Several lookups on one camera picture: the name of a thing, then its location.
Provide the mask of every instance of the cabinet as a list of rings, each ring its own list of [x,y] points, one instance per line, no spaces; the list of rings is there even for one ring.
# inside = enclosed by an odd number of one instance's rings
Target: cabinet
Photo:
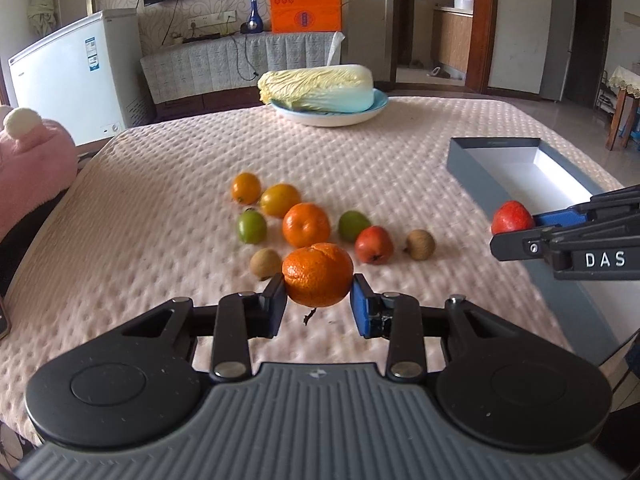
[[[472,14],[436,9],[433,13],[431,58],[466,73],[471,48]]]

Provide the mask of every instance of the doorway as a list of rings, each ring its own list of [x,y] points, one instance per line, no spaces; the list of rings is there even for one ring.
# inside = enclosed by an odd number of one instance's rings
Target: doorway
[[[400,0],[398,25],[398,65],[409,66],[414,49],[415,0]]]
[[[611,0],[576,0],[574,43],[564,97],[593,108],[609,46]]]
[[[395,88],[484,92],[497,0],[396,0]]]

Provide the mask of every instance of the orange bag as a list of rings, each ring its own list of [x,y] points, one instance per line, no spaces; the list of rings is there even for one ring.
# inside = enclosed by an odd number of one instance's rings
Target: orange bag
[[[334,32],[342,28],[342,0],[270,0],[273,32]]]

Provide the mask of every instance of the white plate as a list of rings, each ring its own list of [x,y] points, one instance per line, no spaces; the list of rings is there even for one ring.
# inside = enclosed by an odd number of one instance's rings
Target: white plate
[[[307,126],[319,126],[321,128],[335,128],[338,126],[351,126],[352,124],[363,123],[378,115],[388,104],[389,97],[378,89],[373,90],[373,104],[363,112],[352,114],[336,112],[294,112],[280,107],[274,103],[271,106],[289,121],[306,124]]]

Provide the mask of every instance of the white container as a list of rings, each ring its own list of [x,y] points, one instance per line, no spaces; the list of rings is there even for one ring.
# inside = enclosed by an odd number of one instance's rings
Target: white container
[[[152,107],[135,9],[97,12],[9,60],[18,105],[61,123],[77,146],[147,124]]]
[[[453,6],[456,9],[464,9],[464,10],[474,10],[474,1],[473,0],[453,0]]]

